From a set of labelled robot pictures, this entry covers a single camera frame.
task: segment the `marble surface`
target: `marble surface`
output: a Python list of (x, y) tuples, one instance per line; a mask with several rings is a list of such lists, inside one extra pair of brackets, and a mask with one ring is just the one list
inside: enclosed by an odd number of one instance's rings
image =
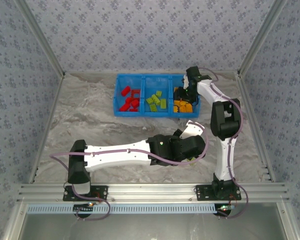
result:
[[(116, 73), (68, 73), (63, 81), (53, 121), (40, 158), (35, 183), (65, 182), (67, 172), (49, 154), (68, 152), (76, 140), (88, 145), (128, 144), (156, 134), (184, 130), (187, 119), (114, 117), (112, 99)], [(216, 84), (226, 95), (241, 98), (234, 74), (222, 74)], [(209, 136), (209, 149), (202, 160), (187, 166), (115, 166), (91, 173), (94, 183), (190, 183), (211, 182), (216, 167), (216, 138), (210, 131), (211, 106), (202, 98), (198, 119)], [(247, 116), (234, 152), (234, 173), (239, 182), (259, 182), (262, 178)], [(68, 164), (67, 157), (61, 157)]]

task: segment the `patterned wallpaper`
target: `patterned wallpaper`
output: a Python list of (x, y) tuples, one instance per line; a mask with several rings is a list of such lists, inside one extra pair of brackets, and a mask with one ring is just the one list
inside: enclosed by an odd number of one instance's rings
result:
[(300, 222), (300, 0), (289, 0), (244, 77), (277, 181)]
[(64, 71), (238, 69), (273, 0), (27, 0)]
[(29, 180), (59, 78), (13, 0), (0, 0), (0, 239)]

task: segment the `blue bin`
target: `blue bin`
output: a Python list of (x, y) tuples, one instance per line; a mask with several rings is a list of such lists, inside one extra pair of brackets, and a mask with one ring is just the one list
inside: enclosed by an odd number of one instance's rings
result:
[[(193, 113), (174, 112), (174, 88), (183, 86), (183, 74), (118, 74), (113, 98), (113, 112), (117, 117), (155, 117), (155, 118), (197, 118), (200, 113), (200, 100), (193, 106)], [(127, 96), (121, 91), (129, 86), (140, 89), (140, 105), (138, 112), (119, 111), (126, 103)], [(166, 99), (166, 109), (157, 106), (157, 112), (151, 112), (146, 99), (157, 91), (162, 92), (162, 99)]]

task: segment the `purple cable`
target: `purple cable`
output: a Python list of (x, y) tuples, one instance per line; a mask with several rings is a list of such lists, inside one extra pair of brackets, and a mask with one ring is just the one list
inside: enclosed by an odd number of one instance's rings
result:
[(212, 91), (214, 91), (214, 93), (217, 94), (219, 97), (221, 97), (221, 98), (223, 98), (223, 99), (225, 99), (225, 100), (228, 100), (230, 103), (232, 103), (232, 104), (238, 109), (239, 114), (240, 114), (240, 118), (241, 118), (241, 124), (240, 124), (239, 130), (235, 133), (235, 135), (233, 135), (233, 136), (230, 138), (230, 141), (229, 141), (228, 156), (227, 156), (227, 164), (228, 164), (229, 174), (230, 174), (230, 177), (231, 177), (233, 183), (234, 183), (237, 187), (241, 188), (241, 189), (243, 190), (244, 194), (245, 194), (245, 197), (246, 197), (246, 203), (245, 203), (244, 208), (243, 208), (239, 213), (237, 213), (237, 214), (235, 214), (235, 215), (233, 215), (233, 216), (227, 216), (224, 212), (222, 212), (222, 211), (217, 211), (218, 213), (225, 215), (225, 217), (222, 217), (222, 218), (234, 219), (234, 218), (236, 218), (236, 217), (241, 216), (241, 215), (247, 210), (247, 207), (248, 207), (248, 205), (249, 205), (249, 197), (248, 197), (248, 193), (247, 193), (247, 191), (246, 191), (240, 184), (238, 184), (238, 183), (236, 182), (234, 176), (232, 175), (231, 165), (230, 165), (231, 141), (232, 141), (234, 138), (236, 138), (236, 137), (239, 135), (239, 133), (242, 131), (242, 128), (243, 128), (243, 126), (244, 126), (244, 115), (243, 115), (243, 112), (242, 112), (241, 108), (239, 107), (239, 105), (238, 105), (235, 101), (233, 101), (233, 100), (230, 99), (229, 97), (223, 96), (222, 94), (220, 94), (220, 93), (214, 88), (214, 83), (217, 82), (217, 81), (219, 81), (219, 78), (218, 78), (217, 74), (216, 74), (214, 71), (212, 71), (212, 70), (210, 70), (209, 68), (206, 68), (206, 67), (199, 67), (199, 69), (207, 70), (207, 71), (211, 72), (211, 73), (215, 76), (216, 80), (213, 80), (213, 81), (211, 82), (211, 84), (210, 84), (210, 87), (211, 87)]
[[(96, 151), (96, 152), (59, 152), (59, 153), (53, 153), (53, 154), (50, 154), (49, 157), (52, 158), (53, 160), (56, 160), (57, 162), (59, 162), (67, 171), (69, 171), (69, 168), (67, 167), (67, 165), (65, 165), (59, 158), (57, 158), (57, 156), (64, 156), (64, 155), (73, 155), (73, 156), (88, 156), (88, 155), (101, 155), (101, 154), (113, 154), (113, 153), (126, 153), (127, 151), (128, 152), (136, 152), (136, 153), (143, 153), (143, 154), (148, 154), (149, 156), (151, 157), (154, 157), (162, 162), (165, 162), (165, 163), (168, 163), (168, 164), (173, 164), (173, 165), (189, 165), (189, 164), (193, 164), (193, 163), (196, 163), (198, 162), (200, 159), (202, 159), (207, 150), (208, 150), (208, 146), (209, 146), (209, 138), (208, 138), (208, 135), (205, 133), (205, 128), (202, 127), (200, 124), (197, 124), (195, 122), (189, 122), (188, 124), (190, 125), (195, 125), (197, 127), (199, 127), (203, 134), (204, 134), (204, 137), (205, 137), (205, 146), (204, 146), (204, 149), (203, 149), (203, 152), (193, 161), (189, 161), (189, 162), (175, 162), (175, 161), (171, 161), (171, 160), (168, 160), (168, 159), (165, 159), (163, 157), (160, 157), (158, 155), (155, 155), (149, 151), (145, 151), (145, 150), (140, 150), (140, 149), (118, 149), (118, 150), (106, 150), (106, 151)], [(105, 202), (107, 205), (108, 205), (108, 212), (104, 215), (104, 216), (101, 216), (101, 217), (98, 217), (98, 218), (80, 218), (79, 217), (79, 211), (81, 210), (80, 208), (76, 211), (75, 215), (76, 217), (79, 219), (79, 220), (84, 220), (84, 221), (97, 221), (97, 220), (102, 220), (102, 219), (105, 219), (107, 218), (109, 215), (110, 215), (110, 211), (111, 211), (111, 206), (110, 206), (110, 203), (105, 200), (105, 199), (102, 199), (102, 198), (99, 198), (99, 197), (86, 197), (86, 196), (82, 196), (80, 194), (78, 194), (75, 190), (75, 186), (72, 185), (72, 191), (74, 193), (74, 195), (76, 195), (78, 198), (81, 198), (81, 199), (84, 199), (84, 200), (89, 200), (89, 201), (102, 201), (102, 202)]]

